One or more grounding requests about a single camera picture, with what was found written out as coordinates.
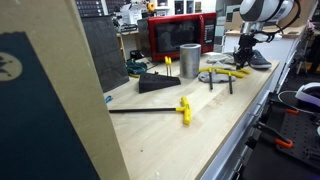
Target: metal cylinder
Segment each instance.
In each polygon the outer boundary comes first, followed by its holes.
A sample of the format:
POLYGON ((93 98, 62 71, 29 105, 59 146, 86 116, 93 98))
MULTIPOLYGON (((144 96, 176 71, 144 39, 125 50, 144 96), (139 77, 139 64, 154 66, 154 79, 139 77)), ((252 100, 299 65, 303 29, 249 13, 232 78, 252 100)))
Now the metal cylinder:
POLYGON ((186 79, 198 77, 201 55, 200 44, 183 44, 180 46, 180 76, 186 79))

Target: robotic arm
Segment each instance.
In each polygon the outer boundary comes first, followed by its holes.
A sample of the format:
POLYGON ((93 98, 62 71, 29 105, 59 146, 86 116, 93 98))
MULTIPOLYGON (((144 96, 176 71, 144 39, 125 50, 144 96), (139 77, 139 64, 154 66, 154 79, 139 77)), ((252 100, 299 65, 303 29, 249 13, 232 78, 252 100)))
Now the robotic arm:
POLYGON ((237 69, 243 68, 253 56, 252 47, 256 43, 271 42, 285 28, 289 27, 300 15, 299 0, 243 0, 240 6, 240 15, 244 20, 239 40, 239 49, 233 53, 237 69), (284 27, 275 32, 262 31, 265 22, 276 22, 286 17, 292 10, 294 3, 298 6, 296 16, 284 27))

